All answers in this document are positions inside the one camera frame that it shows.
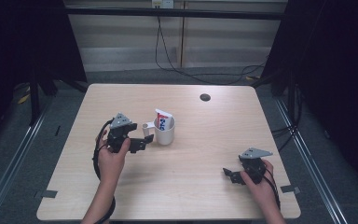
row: wooden table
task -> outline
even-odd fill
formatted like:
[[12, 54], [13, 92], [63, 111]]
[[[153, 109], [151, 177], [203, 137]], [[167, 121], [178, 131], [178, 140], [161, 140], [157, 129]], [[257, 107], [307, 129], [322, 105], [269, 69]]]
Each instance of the wooden table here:
[[[204, 102], [203, 93], [211, 96]], [[142, 124], [155, 109], [176, 120], [171, 145], [155, 142], [145, 151], [128, 154], [116, 192], [114, 220], [237, 220], [261, 218], [246, 186], [231, 184], [222, 168], [239, 171], [238, 155], [249, 147], [272, 151], [268, 159], [286, 218], [300, 210], [266, 118], [251, 87], [186, 85], [93, 84], [79, 109], [72, 130], [48, 184], [55, 198], [44, 198], [41, 220], [79, 220], [86, 213], [99, 180], [92, 167], [94, 138], [102, 126], [122, 112], [143, 138]]]

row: gray floor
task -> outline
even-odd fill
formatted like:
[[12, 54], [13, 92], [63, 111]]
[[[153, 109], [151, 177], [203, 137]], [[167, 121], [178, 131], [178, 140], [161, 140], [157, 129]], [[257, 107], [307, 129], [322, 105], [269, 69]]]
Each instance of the gray floor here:
[[[193, 68], [191, 73], [225, 73], [238, 74], [242, 68]], [[205, 84], [192, 77], [186, 77], [174, 72], [160, 69], [96, 72], [88, 73], [89, 84], [102, 83], [166, 83], [166, 84]], [[237, 77], [229, 76], [200, 76], [212, 83], [228, 83]], [[247, 85], [250, 81], [242, 78], [232, 85]], [[41, 95], [42, 105], [51, 100], [43, 124], [26, 155], [24, 162], [14, 178], [9, 192], [0, 206], [0, 223], [42, 223], [36, 218], [40, 199], [35, 198], [37, 191], [45, 189], [60, 157], [63, 145], [75, 120], [84, 93], [58, 83], [59, 91], [51, 99]], [[25, 90], [15, 91], [15, 97], [6, 118], [1, 123], [0, 131], [0, 177], [15, 154], [21, 139], [28, 130], [30, 121], [30, 102], [17, 105], [18, 99]], [[275, 99], [271, 96], [269, 85], [256, 89], [260, 103], [263, 106], [268, 125], [271, 130], [284, 127], [282, 115], [278, 110]], [[339, 148], [325, 138], [324, 128], [309, 112], [306, 105], [300, 121], [299, 130], [303, 135], [312, 158], [319, 166], [324, 179], [337, 198], [340, 208], [348, 223], [358, 223], [358, 174], [345, 162], [339, 153]], [[280, 147], [288, 138], [288, 134], [276, 138]], [[309, 170], [305, 166], [298, 149], [293, 141], [283, 149], [283, 164], [293, 186], [300, 189], [296, 195], [301, 208], [301, 216], [287, 220], [288, 223], [334, 223], [326, 209], [323, 198], [317, 190]], [[197, 221], [197, 223], [242, 223], [241, 221]]]

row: human hand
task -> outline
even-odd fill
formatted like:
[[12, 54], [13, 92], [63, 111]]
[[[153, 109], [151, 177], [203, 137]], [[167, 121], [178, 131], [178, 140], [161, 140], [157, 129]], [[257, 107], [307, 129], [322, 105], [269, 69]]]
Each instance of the human hand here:
[[[269, 161], [263, 160], [266, 165], [266, 169], [269, 172], [265, 173], [265, 177], [274, 184], [274, 179], [271, 175], [273, 175], [273, 166]], [[271, 185], [264, 178], [261, 180], [259, 184], [255, 184], [250, 176], [245, 171], [241, 171], [241, 177], [245, 182], [246, 186], [248, 186], [249, 190], [252, 192], [252, 195], [258, 204], [258, 206], [264, 209], [270, 209], [271, 206], [277, 207], [277, 203], [275, 201], [275, 194], [271, 187]]]
[[98, 166], [100, 168], [101, 183], [116, 185], [121, 171], [124, 167], [125, 157], [130, 148], [131, 140], [126, 138], [118, 153], [112, 153], [110, 146], [107, 145], [107, 139], [103, 139], [107, 130], [103, 131], [103, 136], [100, 138], [98, 155]]

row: human arm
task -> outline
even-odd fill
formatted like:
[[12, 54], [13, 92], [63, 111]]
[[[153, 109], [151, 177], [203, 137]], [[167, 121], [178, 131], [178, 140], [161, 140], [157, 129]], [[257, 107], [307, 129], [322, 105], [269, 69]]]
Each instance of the human arm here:
[[98, 155], [98, 167], [100, 169], [101, 182], [81, 223], [95, 223], [109, 210], [115, 196], [118, 178], [123, 170], [125, 156], [130, 148], [130, 143], [130, 138], [125, 139], [120, 151], [112, 153], [109, 151], [106, 139], [100, 139], [99, 147], [101, 149]]
[[[274, 183], [271, 175], [273, 175], [273, 166], [269, 161], [263, 160], [266, 164], [266, 169], [269, 172], [265, 173], [265, 177]], [[241, 177], [245, 182], [246, 186], [252, 192], [255, 202], [263, 212], [264, 218], [268, 224], [283, 224], [286, 223], [283, 219], [282, 213], [277, 205], [274, 191], [271, 185], [264, 178], [259, 184], [255, 184], [246, 172], [241, 171]]]

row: metal rail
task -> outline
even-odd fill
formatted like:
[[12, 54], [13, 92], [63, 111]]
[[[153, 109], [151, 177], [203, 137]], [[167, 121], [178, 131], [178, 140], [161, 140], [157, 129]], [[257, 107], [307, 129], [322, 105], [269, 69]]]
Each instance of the metal rail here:
[[[287, 108], [283, 100], [281, 98], [276, 99], [276, 104], [281, 112], [286, 126], [292, 126], [293, 123], [289, 118]], [[312, 177], [313, 183], [319, 190], [322, 200], [324, 201], [324, 205], [326, 206], [327, 211], [329, 212], [334, 223], [347, 224], [348, 222], [344, 217], [344, 214], [339, 206], [339, 203], [336, 200], [336, 197], [334, 196], [330, 188], [327, 186], [327, 183], [324, 181], [324, 177], [322, 176], [322, 173], [320, 172], [315, 160], [312, 158], [312, 155], [307, 145], [305, 144], [300, 132], [298, 130], [291, 131], [291, 135], [293, 136], [293, 140], [296, 143], [298, 152], [300, 153], [308, 171], [310, 172], [310, 176]]]
[[33, 143], [40, 126], [43, 123], [46, 112], [51, 105], [51, 101], [52, 100], [50, 98], [45, 109], [42, 111], [39, 118], [35, 121], [34, 125], [28, 128], [28, 131], [22, 139], [15, 155], [13, 156], [13, 159], [0, 179], [0, 206], [11, 187], [17, 172], [20, 170], [22, 162], [24, 161], [31, 144]]
[[135, 7], [16, 7], [22, 13], [37, 14], [72, 14], [72, 15], [107, 15], [107, 16], [150, 16], [150, 17], [189, 17], [189, 18], [220, 18], [281, 21], [293, 19], [275, 12], [246, 12], [246, 11], [215, 11], [194, 9], [169, 8], [135, 8]]

